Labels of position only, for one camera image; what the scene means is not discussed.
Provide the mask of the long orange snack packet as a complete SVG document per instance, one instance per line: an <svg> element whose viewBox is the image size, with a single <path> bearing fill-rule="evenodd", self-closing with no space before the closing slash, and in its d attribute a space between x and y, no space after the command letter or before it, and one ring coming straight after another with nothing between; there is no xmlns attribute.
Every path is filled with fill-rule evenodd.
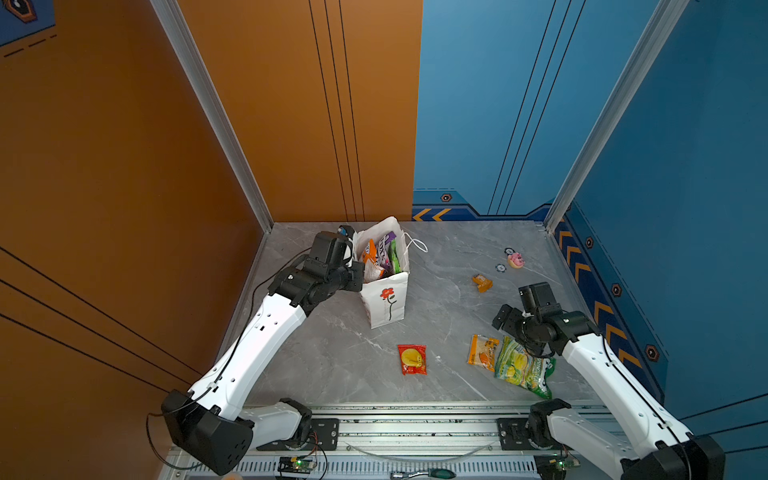
<svg viewBox="0 0 768 480"><path fill-rule="evenodd" d="M377 248L373 240L369 240L363 249L364 282L370 283L381 279L386 270L378 262Z"/></svg>

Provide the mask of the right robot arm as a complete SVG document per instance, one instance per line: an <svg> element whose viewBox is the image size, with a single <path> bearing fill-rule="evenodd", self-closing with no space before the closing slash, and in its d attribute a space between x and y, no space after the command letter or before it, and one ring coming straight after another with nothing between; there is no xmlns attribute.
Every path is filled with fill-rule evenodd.
<svg viewBox="0 0 768 480"><path fill-rule="evenodd" d="M546 282L519 293L521 308L502 305L493 327L533 358L559 356L575 368L626 436L620 440L568 402L548 399L530 407L526 434L532 446L571 448L612 479L724 478L722 447L669 413L621 363L592 320L563 310Z"/></svg>

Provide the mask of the green Lays chips bag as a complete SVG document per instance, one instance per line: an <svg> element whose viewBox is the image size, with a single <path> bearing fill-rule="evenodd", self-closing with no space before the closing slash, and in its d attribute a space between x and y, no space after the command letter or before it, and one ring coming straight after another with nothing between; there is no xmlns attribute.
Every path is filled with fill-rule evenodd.
<svg viewBox="0 0 768 480"><path fill-rule="evenodd" d="M399 274L403 271L399 255L397 253L397 242L393 240L388 246L388 256L393 274Z"/></svg>

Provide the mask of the Fox's berries candy bag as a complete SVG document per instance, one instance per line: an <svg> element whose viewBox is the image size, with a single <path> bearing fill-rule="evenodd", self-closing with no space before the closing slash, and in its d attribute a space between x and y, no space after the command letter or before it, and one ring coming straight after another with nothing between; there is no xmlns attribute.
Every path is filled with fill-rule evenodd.
<svg viewBox="0 0 768 480"><path fill-rule="evenodd" d="M377 253L378 253L378 262L379 264L385 268L386 273L392 275L390 260L388 256L388 246L389 243L393 240L396 241L397 235L390 231L387 234L385 234L377 244Z"/></svg>

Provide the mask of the white paper bag with flower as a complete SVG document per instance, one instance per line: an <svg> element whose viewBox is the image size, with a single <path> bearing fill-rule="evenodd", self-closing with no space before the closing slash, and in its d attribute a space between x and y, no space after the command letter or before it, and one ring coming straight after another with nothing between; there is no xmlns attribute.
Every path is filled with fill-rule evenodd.
<svg viewBox="0 0 768 480"><path fill-rule="evenodd" d="M394 216L390 216L370 228L355 234L353 239L355 259L362 262L363 249L367 242L373 240L377 248L379 240L390 231L397 235L397 253L403 271L392 275L385 273L377 281L363 283L360 295L372 329L404 319L408 281L411 271L410 250L418 249L423 253L429 252L427 245L423 241L415 239L401 227L399 221Z"/></svg>

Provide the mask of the green yellow snack bag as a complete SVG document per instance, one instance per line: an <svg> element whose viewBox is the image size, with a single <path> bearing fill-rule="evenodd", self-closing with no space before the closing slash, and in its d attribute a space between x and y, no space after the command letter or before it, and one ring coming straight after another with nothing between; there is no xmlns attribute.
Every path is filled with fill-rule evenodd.
<svg viewBox="0 0 768 480"><path fill-rule="evenodd" d="M554 358L539 358L511 337L505 337L495 361L494 377L521 387L544 400L551 400L553 393L547 384L554 373Z"/></svg>

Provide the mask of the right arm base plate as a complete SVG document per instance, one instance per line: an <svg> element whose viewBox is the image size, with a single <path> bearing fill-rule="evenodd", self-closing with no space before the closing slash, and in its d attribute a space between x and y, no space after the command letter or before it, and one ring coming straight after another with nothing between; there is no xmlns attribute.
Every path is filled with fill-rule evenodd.
<svg viewBox="0 0 768 480"><path fill-rule="evenodd" d="M576 450L563 446L554 440L546 440L544 445L534 442L529 433L527 417L502 417L496 420L499 442L503 451L531 450L534 452L563 451L575 454Z"/></svg>

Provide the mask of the red yellow snack packet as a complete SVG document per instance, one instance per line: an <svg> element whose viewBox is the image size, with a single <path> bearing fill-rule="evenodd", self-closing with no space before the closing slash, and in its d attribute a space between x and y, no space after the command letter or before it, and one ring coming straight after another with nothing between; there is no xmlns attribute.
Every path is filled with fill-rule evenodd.
<svg viewBox="0 0 768 480"><path fill-rule="evenodd" d="M426 347L416 344L398 346L401 372L403 375L426 375Z"/></svg>

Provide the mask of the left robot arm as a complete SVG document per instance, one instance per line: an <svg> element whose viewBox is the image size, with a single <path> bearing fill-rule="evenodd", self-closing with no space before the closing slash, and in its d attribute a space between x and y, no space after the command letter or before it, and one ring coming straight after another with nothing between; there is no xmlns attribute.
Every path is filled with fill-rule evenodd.
<svg viewBox="0 0 768 480"><path fill-rule="evenodd" d="M235 469L248 450L273 442L294 448L311 437L311 410L290 398L243 409L251 389L290 335L338 291L358 293L364 265L356 260L354 229L318 233L307 252L279 270L260 306L223 357L188 391L171 391L161 405L174 445L218 475Z"/></svg>

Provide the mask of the small orange snack packet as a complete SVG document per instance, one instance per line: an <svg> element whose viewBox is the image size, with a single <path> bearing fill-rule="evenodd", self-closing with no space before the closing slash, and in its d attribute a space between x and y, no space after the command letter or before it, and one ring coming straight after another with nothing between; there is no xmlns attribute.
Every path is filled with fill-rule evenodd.
<svg viewBox="0 0 768 480"><path fill-rule="evenodd" d="M472 336L467 363L494 372L497 350L501 341L479 334Z"/></svg>

